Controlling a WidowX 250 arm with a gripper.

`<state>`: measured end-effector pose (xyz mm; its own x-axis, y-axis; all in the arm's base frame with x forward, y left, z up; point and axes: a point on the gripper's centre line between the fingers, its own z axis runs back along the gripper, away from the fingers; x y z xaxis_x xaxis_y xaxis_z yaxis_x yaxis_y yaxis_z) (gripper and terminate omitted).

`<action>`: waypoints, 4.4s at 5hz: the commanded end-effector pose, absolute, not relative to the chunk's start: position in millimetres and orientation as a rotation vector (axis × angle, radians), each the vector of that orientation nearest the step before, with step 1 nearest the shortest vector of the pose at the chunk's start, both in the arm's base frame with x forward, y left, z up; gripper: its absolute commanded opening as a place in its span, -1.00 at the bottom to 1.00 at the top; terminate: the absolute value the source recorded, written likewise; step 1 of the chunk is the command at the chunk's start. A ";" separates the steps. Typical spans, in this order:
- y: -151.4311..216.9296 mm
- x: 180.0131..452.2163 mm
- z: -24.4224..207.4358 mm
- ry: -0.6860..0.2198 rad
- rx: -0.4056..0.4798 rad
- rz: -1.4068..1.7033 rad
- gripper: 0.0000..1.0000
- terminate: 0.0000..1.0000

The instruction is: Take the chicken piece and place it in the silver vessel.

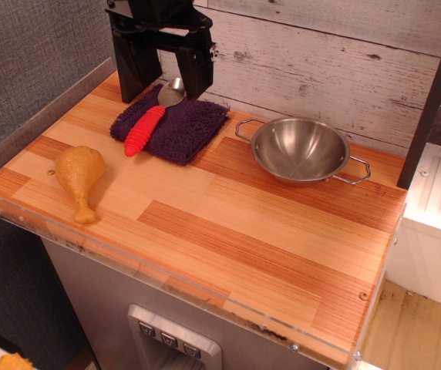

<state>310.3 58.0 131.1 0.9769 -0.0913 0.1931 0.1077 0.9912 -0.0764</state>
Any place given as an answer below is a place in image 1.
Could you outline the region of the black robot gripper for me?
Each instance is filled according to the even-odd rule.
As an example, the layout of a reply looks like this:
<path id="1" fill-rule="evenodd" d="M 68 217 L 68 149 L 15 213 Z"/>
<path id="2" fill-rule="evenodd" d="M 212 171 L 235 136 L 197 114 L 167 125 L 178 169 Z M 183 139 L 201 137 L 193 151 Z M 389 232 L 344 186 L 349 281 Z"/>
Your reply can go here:
<path id="1" fill-rule="evenodd" d="M 213 22 L 192 1 L 108 1 L 122 101 L 162 76 L 157 49 L 174 50 L 189 100 L 214 81 Z"/>

